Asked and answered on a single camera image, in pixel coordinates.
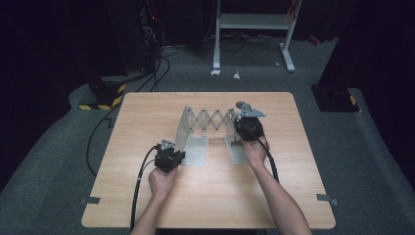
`metal plate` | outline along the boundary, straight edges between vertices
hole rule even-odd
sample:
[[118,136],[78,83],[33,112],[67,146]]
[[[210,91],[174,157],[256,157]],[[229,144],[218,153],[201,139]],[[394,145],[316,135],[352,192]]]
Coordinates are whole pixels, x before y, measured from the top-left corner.
[[241,165],[248,162],[242,145],[231,145],[232,139],[229,138],[229,136],[225,136],[224,140],[226,148],[228,148],[228,152],[235,165]]
[[189,135],[186,141],[186,158],[183,165],[203,166],[208,150],[208,138],[200,135]]

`yellow and black tape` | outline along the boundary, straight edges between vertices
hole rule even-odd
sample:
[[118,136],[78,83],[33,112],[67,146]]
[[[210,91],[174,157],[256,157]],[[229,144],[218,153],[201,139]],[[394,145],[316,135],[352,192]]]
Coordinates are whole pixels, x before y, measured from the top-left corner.
[[126,84],[119,87],[113,102],[109,104],[79,104],[81,110],[111,110],[121,102],[122,93],[124,92]]

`dark background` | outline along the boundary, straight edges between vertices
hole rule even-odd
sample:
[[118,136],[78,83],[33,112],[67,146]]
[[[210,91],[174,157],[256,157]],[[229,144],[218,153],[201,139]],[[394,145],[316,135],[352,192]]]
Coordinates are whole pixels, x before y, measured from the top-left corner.
[[[186,37],[169,21],[166,38],[201,43],[213,1],[154,2],[161,17],[181,21],[183,31],[197,32],[194,38]],[[68,7],[64,1],[1,1],[1,189],[37,139],[70,109],[70,92],[90,78],[85,77],[79,61],[98,75],[122,73],[124,69],[106,1],[78,4],[81,7]],[[274,9],[285,13],[290,5],[273,0],[222,4],[224,12],[235,13],[274,13]],[[326,68],[338,72],[329,84],[361,89],[382,137],[414,185],[414,9],[407,0],[367,0],[353,5],[351,0],[303,1],[294,39],[340,37]],[[76,22],[68,21],[72,19],[68,16],[77,16],[76,9],[91,17],[77,23],[91,25],[94,30],[81,30],[74,26]],[[189,16],[194,20],[183,20]],[[73,53],[74,48],[80,54]],[[97,52],[97,48],[105,48],[106,53]]]

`human hand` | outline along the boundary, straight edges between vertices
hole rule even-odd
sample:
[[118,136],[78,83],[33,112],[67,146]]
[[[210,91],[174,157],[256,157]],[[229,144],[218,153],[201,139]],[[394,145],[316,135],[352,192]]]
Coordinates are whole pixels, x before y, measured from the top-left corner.
[[[266,141],[265,137],[259,137],[259,140],[268,148],[269,144]],[[263,165],[263,162],[266,158],[266,151],[259,144],[258,141],[242,141],[244,144],[244,152],[247,156],[248,163],[251,167],[257,167]]]
[[178,167],[169,172],[163,172],[157,167],[150,173],[149,182],[153,197],[164,200],[168,196],[173,187],[177,171]]

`tape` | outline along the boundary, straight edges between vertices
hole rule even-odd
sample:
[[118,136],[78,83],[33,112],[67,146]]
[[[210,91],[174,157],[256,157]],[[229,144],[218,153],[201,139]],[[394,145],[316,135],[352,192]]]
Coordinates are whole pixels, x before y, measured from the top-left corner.
[[82,198],[80,200],[80,204],[87,205],[87,204],[99,204],[101,198],[95,198],[95,197],[88,197],[88,198]]
[[325,194],[317,194],[317,201],[329,202],[330,205],[332,205],[332,206],[338,206],[339,205],[339,200],[332,199],[332,197],[330,197],[330,195],[325,195]]

